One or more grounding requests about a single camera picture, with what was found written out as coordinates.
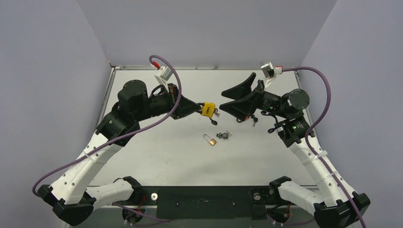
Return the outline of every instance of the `brass padlock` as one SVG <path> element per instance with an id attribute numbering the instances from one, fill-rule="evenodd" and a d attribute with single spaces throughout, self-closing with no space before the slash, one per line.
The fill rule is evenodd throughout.
<path id="1" fill-rule="evenodd" d="M 212 146 L 214 146 L 214 145 L 217 143 L 217 141 L 215 141 L 215 139 L 211 138 L 208 134 L 204 134 L 204 135 L 203 135 L 203 138 L 204 138 L 205 140 L 209 141 L 209 143 L 210 143 Z"/>

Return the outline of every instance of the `white table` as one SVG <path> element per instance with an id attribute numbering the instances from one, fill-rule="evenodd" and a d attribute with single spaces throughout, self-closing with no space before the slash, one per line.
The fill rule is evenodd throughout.
<path id="1" fill-rule="evenodd" d="M 158 85 L 153 70 L 117 70 L 105 114 L 117 102 L 117 93 L 133 79 L 142 80 L 148 93 Z M 221 92 L 243 82 L 252 72 L 263 79 L 260 70 L 178 70 L 182 94 L 195 102 L 214 102 L 217 106 L 230 101 Z M 174 76 L 170 83 L 177 84 Z M 267 91 L 283 95 L 298 88 L 293 72 L 280 75 Z M 130 142 L 98 173 L 91 185 L 112 183 L 116 178 L 132 176 L 143 186 L 220 186 L 268 185 L 281 176 L 289 176 L 300 185 L 314 185 L 298 158 L 288 150 L 276 134 L 272 117 L 237 123 L 231 115 L 220 111 L 218 125 L 199 114 L 180 120 L 167 119 L 159 126 L 133 137 Z M 140 122 L 145 127 L 162 116 Z M 228 140 L 218 139 L 216 133 L 232 132 Z M 203 134 L 217 140 L 211 146 Z"/>

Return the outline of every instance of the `gray floor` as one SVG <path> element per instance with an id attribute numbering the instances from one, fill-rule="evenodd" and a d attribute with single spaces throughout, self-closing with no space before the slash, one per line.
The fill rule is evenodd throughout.
<path id="1" fill-rule="evenodd" d="M 311 215 L 302 209 L 292 209 L 289 222 L 301 222 L 309 220 Z M 156 209 L 147 209 L 147 213 L 152 215 Z M 153 223 L 151 220 L 143 219 L 139 224 Z M 129 225 L 123 225 L 122 210 L 116 208 L 102 208 L 93 212 L 93 214 L 76 228 L 128 228 Z M 251 220 L 249 218 L 237 219 L 181 219 L 170 223 L 163 223 L 157 228 L 269 228 L 274 227 L 269 220 Z M 300 228 L 318 228 L 315 222 L 305 226 L 289 226 Z"/>

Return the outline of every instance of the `wall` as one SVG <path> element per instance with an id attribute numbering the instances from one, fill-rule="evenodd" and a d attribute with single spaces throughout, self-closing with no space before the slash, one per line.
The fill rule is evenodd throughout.
<path id="1" fill-rule="evenodd" d="M 299 66 L 336 0 L 77 0 L 112 65 Z"/>
<path id="2" fill-rule="evenodd" d="M 31 187 L 88 142 L 110 67 L 75 0 L 2 1 L 0 31 L 1 226 L 57 227 Z"/>
<path id="3" fill-rule="evenodd" d="M 338 0 L 303 62 L 329 79 L 332 102 L 319 138 L 345 179 L 370 197 L 364 218 L 374 228 L 403 225 L 401 9 L 401 0 Z M 323 83 L 305 72 L 301 80 L 316 119 Z"/>

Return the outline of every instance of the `robotic arm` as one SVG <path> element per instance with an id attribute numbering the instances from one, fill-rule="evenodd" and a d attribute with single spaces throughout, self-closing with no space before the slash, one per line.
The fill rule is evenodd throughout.
<path id="1" fill-rule="evenodd" d="M 369 198 L 365 193 L 357 194 L 340 176 L 313 132 L 309 133 L 308 139 L 315 151 L 319 152 L 318 155 L 312 153 L 305 140 L 310 126 L 302 110 L 309 105 L 308 94 L 302 89 L 295 89 L 283 96 L 265 91 L 277 74 L 282 72 L 281 67 L 273 67 L 271 63 L 263 65 L 262 70 L 266 82 L 259 80 L 257 87 L 252 90 L 251 85 L 256 77 L 252 73 L 243 83 L 222 92 L 222 96 L 234 101 L 221 104 L 220 109 L 242 121 L 247 120 L 257 109 L 263 115 L 273 116 L 276 120 L 275 128 L 268 132 L 278 134 L 285 146 L 299 158 L 320 190 L 320 194 L 314 193 L 284 176 L 270 183 L 270 197 L 279 204 L 289 201 L 303 208 L 314 215 L 321 228 L 345 228 L 358 221 L 351 202 L 333 176 L 342 182 L 361 214 L 368 208 Z M 276 116 L 285 120 L 278 122 Z M 333 170 L 332 173 L 320 158 Z"/>
<path id="2" fill-rule="evenodd" d="M 114 183 L 99 187 L 88 187 L 104 164 L 122 149 L 131 137 L 119 140 L 95 154 L 89 155 L 89 152 L 121 135 L 139 130 L 139 122 L 142 120 L 170 112 L 177 102 L 178 88 L 174 84 L 166 83 L 169 74 L 172 72 L 167 72 L 167 68 L 159 69 L 155 76 L 160 79 L 160 85 L 150 96 L 143 81 L 127 82 L 118 93 L 119 101 L 96 127 L 96 132 L 78 157 L 86 158 L 71 166 L 51 185 L 39 187 L 38 195 L 53 207 L 54 213 L 61 220 L 76 226 L 99 207 L 121 200 L 132 203 L 141 201 L 141 185 L 132 177 L 117 179 Z M 182 96 L 171 117 L 176 120 L 197 112 L 210 118 L 213 125 L 217 125 L 217 122 L 212 120 L 214 114 L 218 115 L 217 111 L 214 103 L 195 103 Z"/>

